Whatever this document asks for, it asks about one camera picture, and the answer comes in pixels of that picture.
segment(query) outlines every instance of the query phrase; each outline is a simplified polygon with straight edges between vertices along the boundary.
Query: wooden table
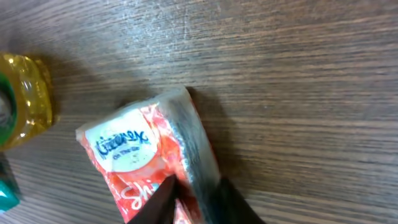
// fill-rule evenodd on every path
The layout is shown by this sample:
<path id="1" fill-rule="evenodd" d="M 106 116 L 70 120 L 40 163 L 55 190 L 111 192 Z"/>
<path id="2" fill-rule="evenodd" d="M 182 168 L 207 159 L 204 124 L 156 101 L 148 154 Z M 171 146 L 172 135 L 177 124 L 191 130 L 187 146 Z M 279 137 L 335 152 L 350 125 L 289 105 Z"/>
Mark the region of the wooden table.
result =
<path id="1" fill-rule="evenodd" d="M 398 2 L 2 0 L 1 50 L 41 57 L 51 130 L 6 152 L 1 223 L 122 223 L 75 129 L 179 85 L 268 223 L 398 223 Z"/>

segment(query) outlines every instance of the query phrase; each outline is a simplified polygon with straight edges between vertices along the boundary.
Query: black object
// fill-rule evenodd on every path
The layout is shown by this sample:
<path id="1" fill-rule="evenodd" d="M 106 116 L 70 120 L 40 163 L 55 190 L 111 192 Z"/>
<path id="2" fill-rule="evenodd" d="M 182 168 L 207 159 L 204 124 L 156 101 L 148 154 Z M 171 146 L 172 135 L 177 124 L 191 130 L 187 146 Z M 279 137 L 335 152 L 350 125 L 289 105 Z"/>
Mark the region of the black object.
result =
<path id="1" fill-rule="evenodd" d="M 178 188 L 175 175 L 166 178 L 140 212 L 127 224 L 172 224 Z M 214 211 L 214 224 L 266 224 L 227 178 L 220 180 L 206 206 Z"/>

